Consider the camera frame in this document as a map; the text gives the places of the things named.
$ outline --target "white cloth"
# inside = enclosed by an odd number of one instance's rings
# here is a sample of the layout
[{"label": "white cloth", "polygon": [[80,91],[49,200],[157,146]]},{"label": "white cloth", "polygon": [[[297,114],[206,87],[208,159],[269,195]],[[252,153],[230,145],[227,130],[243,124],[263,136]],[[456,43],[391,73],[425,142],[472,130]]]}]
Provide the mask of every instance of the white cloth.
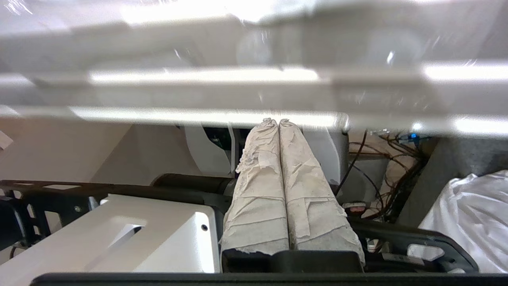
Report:
[{"label": "white cloth", "polygon": [[[508,272],[508,170],[452,179],[419,228],[455,240],[483,273]],[[411,256],[432,260],[436,250],[409,249]]]},{"label": "white cloth", "polygon": [[270,118],[247,136],[233,201],[224,217],[222,250],[274,254],[288,250],[277,123]]},{"label": "white cloth", "polygon": [[358,236],[302,132],[283,119],[279,133],[291,249],[355,251],[365,263]]}]

